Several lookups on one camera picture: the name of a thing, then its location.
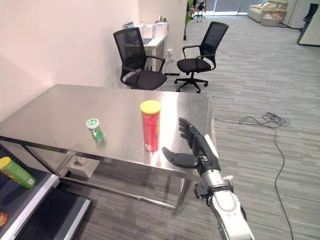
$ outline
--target white bottle cap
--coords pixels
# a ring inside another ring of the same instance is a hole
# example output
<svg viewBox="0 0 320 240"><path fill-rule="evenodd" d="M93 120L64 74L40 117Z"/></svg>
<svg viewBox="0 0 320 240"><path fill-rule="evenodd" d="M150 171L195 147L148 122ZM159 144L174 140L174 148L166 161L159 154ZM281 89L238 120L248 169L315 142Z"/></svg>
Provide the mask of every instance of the white bottle cap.
<svg viewBox="0 0 320 240"><path fill-rule="evenodd" d="M90 118L88 121L86 121L86 126L88 129L95 129L99 127L100 122L97 118Z"/></svg>

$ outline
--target white box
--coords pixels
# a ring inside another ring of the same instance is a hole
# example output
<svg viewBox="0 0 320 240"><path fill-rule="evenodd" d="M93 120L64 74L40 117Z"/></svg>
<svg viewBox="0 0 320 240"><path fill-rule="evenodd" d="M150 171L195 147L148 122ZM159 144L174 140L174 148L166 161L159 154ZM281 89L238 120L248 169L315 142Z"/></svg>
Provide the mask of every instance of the white box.
<svg viewBox="0 0 320 240"><path fill-rule="evenodd" d="M168 24L156 24L155 25L155 37L165 38L168 35Z"/></svg>
<svg viewBox="0 0 320 240"><path fill-rule="evenodd" d="M143 27L143 39L152 39L152 32L153 32L153 24L146 24Z"/></svg>
<svg viewBox="0 0 320 240"><path fill-rule="evenodd" d="M78 158L80 157L73 157L67 164L66 168L75 175L90 178L100 161L81 157L82 161L86 161L81 165L77 162Z"/></svg>

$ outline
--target sofa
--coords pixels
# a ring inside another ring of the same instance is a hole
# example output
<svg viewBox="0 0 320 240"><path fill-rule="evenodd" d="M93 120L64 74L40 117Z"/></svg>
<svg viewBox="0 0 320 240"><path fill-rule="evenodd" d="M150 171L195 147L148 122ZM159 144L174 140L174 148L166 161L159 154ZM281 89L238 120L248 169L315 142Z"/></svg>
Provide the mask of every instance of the sofa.
<svg viewBox="0 0 320 240"><path fill-rule="evenodd" d="M261 19L266 14L278 15L281 18L281 23L287 12L287 5L287 3L275 3L272 1L268 1L264 4L250 5L247 16L258 23L261 23Z"/></svg>

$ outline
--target orange object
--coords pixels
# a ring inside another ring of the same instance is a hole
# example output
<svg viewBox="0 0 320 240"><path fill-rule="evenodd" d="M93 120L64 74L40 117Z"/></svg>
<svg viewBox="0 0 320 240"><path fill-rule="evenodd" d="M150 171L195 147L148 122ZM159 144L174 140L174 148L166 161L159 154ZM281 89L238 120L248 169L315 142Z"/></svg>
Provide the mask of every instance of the orange object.
<svg viewBox="0 0 320 240"><path fill-rule="evenodd" d="M0 211L0 227L2 227L8 219L8 215Z"/></svg>

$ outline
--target robotic arm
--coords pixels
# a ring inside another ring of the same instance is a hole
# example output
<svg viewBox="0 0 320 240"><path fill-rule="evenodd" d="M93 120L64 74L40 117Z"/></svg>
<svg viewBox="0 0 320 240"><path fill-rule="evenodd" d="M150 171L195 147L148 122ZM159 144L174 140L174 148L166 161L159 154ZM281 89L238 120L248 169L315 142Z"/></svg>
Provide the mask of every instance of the robotic arm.
<svg viewBox="0 0 320 240"><path fill-rule="evenodd" d="M223 240L255 240L242 214L240 201L233 193L233 176L221 175L218 153L209 135L203 136L195 126L181 117L179 130L193 155L174 153L163 147L166 159L182 168L197 169L203 183L195 185L194 194L197 198L206 198L207 205L218 221Z"/></svg>

